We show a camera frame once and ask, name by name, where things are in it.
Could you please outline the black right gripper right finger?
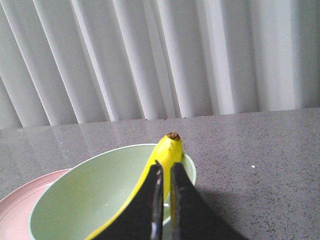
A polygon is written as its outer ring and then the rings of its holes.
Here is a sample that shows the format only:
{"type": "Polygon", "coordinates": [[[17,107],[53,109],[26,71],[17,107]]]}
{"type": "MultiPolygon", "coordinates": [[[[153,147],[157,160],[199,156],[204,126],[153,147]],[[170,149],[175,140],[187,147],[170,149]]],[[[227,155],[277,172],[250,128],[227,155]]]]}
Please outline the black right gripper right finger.
{"type": "Polygon", "coordinates": [[[171,168],[171,235],[173,240],[245,240],[219,217],[190,181],[182,163],[171,168]]]}

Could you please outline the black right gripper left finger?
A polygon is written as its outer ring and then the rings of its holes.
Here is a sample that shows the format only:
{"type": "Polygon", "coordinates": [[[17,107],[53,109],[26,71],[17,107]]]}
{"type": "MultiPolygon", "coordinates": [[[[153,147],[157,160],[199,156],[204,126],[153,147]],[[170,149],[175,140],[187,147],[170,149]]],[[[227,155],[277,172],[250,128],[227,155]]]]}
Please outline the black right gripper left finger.
{"type": "Polygon", "coordinates": [[[160,240],[163,235],[164,173],[150,166],[141,188],[122,213],[95,240],[160,240]]]}

